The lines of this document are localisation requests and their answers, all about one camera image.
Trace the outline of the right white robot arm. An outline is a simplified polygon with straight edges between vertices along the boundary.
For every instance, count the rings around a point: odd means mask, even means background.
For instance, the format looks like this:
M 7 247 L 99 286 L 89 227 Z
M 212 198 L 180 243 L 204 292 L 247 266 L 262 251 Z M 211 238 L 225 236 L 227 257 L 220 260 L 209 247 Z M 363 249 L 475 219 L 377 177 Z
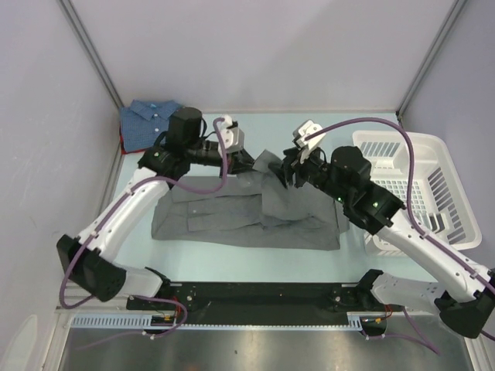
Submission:
M 326 162 L 289 148 L 268 167 L 283 186 L 310 184 L 343 207 L 344 216 L 371 235 L 399 248 L 434 277 L 433 282 L 368 271 L 359 281 L 357 302 L 366 310 L 400 305 L 438 315 L 455 333 L 474 339 L 494 310 L 494 272 L 422 231 L 404 202 L 370 178 L 371 163 L 357 147 L 343 146 Z

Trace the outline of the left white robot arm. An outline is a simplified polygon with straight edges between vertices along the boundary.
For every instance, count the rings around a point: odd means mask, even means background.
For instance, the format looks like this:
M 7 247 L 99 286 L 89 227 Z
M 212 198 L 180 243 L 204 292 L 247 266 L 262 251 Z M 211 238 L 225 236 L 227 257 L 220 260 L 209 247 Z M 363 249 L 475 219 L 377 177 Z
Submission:
M 202 113 L 193 107 L 175 111 L 167 130 L 159 134 L 138 161 L 138 167 L 120 195 L 76 237 L 62 235 L 56 249 L 64 276 L 59 301 L 63 308 L 67 283 L 72 281 L 90 298 L 110 301 L 119 294 L 142 297 L 153 308 L 167 306 L 170 289 L 149 268 L 116 263 L 121 245 L 155 203 L 171 189 L 208 195 L 220 191 L 229 175 L 249 172 L 253 158 L 244 150 L 244 132 L 229 115 L 213 121 L 215 140 L 205 134 Z M 192 165 L 218 167 L 220 181 L 201 189 L 182 180 Z

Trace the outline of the grey long sleeve shirt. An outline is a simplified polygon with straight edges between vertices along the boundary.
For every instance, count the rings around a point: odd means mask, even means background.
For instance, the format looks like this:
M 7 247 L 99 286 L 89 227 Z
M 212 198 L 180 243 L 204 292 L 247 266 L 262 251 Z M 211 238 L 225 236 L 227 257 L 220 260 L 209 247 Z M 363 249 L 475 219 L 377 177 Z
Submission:
M 174 188 L 157 203 L 154 240 L 189 240 L 236 247 L 338 250 L 350 224 L 341 206 L 309 184 L 284 187 L 263 151 L 252 171 L 228 178 L 222 189 L 200 195 Z

